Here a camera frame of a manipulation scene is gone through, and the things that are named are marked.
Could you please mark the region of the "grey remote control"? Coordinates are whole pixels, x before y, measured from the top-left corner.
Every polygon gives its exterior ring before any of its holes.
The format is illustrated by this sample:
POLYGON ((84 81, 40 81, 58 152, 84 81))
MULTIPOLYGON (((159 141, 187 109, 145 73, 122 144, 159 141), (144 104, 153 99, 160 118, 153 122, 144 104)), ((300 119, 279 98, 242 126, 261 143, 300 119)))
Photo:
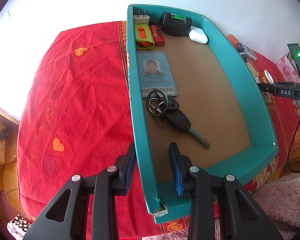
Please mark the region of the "grey remote control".
POLYGON ((257 60, 257 56, 254 53, 253 50, 251 50, 250 48, 248 48, 247 46, 243 45, 242 43, 237 43, 237 51, 240 54, 244 54, 245 56, 249 57, 250 59, 252 59, 253 61, 257 60))

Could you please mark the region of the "teal cardboard box lid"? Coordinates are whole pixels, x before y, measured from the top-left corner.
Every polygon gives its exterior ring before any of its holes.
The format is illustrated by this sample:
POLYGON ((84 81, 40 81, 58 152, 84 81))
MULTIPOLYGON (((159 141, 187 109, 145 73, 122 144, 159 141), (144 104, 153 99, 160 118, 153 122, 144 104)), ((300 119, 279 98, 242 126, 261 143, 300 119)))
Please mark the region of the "teal cardboard box lid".
POLYGON ((242 184, 254 179, 276 157, 279 148, 263 96, 237 51, 205 16, 159 5, 131 4, 127 9, 128 84, 139 174, 148 213, 156 224, 190 213, 190 199, 179 197, 173 183, 168 146, 209 174, 233 174, 242 184), (189 132, 170 124, 160 128, 142 97, 133 16, 145 12, 158 22, 163 12, 190 17, 208 37, 207 44, 165 35, 166 54, 178 91, 177 101, 205 148, 189 132))

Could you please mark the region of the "white earbuds case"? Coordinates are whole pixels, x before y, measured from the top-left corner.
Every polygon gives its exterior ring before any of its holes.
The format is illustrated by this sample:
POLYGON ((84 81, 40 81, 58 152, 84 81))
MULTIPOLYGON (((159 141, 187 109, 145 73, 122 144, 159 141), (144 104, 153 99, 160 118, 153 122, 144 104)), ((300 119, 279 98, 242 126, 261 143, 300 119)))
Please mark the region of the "white earbuds case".
POLYGON ((194 26, 190 28, 189 38, 191 41, 201 44, 207 44, 207 42, 209 41, 204 31, 194 26))

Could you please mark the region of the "black car key bunch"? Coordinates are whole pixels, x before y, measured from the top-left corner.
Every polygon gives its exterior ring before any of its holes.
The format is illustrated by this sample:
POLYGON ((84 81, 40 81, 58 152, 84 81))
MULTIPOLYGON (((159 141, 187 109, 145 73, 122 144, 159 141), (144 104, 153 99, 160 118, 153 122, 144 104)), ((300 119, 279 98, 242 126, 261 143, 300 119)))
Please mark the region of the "black car key bunch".
POLYGON ((163 127, 162 120, 165 120, 175 128, 189 132, 205 148, 211 147, 211 144, 193 128, 188 117, 180 110, 179 103, 163 90, 153 89, 150 91, 146 98, 146 108, 156 119, 160 128, 163 127))

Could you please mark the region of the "black round object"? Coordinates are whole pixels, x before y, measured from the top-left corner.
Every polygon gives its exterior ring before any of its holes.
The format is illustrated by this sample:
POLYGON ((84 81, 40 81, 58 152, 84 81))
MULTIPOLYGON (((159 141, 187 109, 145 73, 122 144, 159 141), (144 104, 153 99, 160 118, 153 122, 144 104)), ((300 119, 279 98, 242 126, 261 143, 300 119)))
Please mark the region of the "black round object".
POLYGON ((165 11, 160 17, 159 25, 161 26, 161 31, 167 35, 183 37, 190 32, 192 18, 165 11))

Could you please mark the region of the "ID card with photo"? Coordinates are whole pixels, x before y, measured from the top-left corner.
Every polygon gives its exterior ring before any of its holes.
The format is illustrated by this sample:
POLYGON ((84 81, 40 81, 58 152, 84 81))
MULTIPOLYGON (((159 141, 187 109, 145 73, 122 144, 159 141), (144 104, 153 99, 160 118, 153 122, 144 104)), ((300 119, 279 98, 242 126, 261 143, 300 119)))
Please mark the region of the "ID card with photo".
POLYGON ((178 95, 170 64, 164 52, 139 50, 136 55, 143 98, 147 98, 154 89, 161 90, 166 95, 178 95))

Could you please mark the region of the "red lighter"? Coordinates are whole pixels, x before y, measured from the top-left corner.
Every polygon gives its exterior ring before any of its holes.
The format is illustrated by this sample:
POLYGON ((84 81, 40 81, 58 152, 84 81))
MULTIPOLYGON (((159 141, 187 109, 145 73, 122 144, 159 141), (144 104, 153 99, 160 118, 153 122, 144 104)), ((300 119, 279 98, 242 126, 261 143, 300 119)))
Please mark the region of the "red lighter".
POLYGON ((159 27, 156 24, 150 24, 149 27, 153 36, 155 46, 160 46, 160 47, 164 46, 165 40, 160 32, 159 27))

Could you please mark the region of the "green orange utility knife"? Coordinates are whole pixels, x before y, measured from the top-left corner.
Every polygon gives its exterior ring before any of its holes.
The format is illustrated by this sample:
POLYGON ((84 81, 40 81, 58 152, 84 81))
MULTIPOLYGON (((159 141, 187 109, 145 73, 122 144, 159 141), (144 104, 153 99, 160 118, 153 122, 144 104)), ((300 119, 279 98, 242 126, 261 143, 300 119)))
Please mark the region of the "green orange utility knife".
POLYGON ((150 50, 155 47, 155 42, 147 24, 134 24, 135 43, 138 50, 150 50))

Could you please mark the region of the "white power adapter plug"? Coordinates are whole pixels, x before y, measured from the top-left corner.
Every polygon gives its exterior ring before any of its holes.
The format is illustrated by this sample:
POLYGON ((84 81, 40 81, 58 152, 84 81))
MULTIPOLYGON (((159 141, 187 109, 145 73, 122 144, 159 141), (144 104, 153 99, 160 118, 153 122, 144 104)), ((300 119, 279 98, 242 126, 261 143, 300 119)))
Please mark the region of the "white power adapter plug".
POLYGON ((146 11, 144 10, 143 13, 140 10, 137 10, 136 15, 133 15, 133 22, 134 24, 146 24, 149 25, 150 17, 146 15, 146 11))

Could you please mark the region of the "orange tape roll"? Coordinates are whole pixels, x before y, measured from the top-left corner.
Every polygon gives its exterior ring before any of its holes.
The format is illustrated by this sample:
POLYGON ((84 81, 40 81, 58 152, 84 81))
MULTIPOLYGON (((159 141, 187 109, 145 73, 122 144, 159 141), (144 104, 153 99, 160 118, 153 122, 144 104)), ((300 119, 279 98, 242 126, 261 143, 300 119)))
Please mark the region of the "orange tape roll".
POLYGON ((257 77, 258 83, 274 84, 274 80, 267 70, 263 70, 257 77))

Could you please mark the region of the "pink patterned box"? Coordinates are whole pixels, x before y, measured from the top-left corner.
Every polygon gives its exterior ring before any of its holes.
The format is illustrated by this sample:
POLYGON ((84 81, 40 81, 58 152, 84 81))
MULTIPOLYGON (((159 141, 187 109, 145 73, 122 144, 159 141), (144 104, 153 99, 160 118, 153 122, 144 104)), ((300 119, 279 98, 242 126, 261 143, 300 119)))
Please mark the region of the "pink patterned box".
POLYGON ((286 82, 300 83, 298 72, 286 56, 281 57, 276 65, 286 82))

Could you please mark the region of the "pink fluffy rug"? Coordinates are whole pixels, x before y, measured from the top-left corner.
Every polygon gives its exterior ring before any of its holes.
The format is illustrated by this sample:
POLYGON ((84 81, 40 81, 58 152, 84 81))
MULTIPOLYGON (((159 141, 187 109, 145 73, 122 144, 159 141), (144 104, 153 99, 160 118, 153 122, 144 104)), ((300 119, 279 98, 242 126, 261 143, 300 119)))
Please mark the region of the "pink fluffy rug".
POLYGON ((260 184, 258 177, 244 187, 262 207, 283 239, 292 239, 300 230, 300 173, 260 184))

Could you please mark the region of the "polka dot fabric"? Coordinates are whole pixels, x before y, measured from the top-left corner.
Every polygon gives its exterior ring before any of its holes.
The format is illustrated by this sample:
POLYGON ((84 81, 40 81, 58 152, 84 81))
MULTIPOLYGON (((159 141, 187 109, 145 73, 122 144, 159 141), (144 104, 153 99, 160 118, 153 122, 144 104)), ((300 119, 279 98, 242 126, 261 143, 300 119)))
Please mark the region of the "polka dot fabric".
POLYGON ((33 220, 17 215, 7 223, 7 230, 16 240, 22 240, 32 223, 33 220))

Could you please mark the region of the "red bedspread with hearts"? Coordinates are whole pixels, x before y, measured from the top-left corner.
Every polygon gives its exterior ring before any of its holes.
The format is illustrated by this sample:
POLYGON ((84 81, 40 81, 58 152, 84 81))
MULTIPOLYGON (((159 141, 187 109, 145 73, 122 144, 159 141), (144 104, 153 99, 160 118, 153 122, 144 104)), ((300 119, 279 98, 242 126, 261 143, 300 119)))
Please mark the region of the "red bedspread with hearts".
MULTIPOLYGON (((62 31, 43 56, 20 119, 19 201, 36 218, 74 174, 98 174, 133 141, 128 96, 126 21, 62 31)), ((255 192, 283 164, 300 111, 291 99, 268 104, 279 154, 249 181, 255 192)), ((187 233, 190 217, 155 224, 148 214, 138 170, 126 197, 116 200, 120 238, 187 233)))

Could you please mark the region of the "wooden bedside cabinet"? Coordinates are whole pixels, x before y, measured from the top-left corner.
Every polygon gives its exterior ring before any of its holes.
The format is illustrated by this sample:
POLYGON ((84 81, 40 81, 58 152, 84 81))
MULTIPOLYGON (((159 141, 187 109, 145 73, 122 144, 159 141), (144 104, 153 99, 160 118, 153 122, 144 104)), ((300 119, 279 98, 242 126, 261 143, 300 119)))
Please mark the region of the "wooden bedside cabinet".
POLYGON ((19 121, 0 108, 0 220, 7 223, 19 213, 17 139, 19 121))

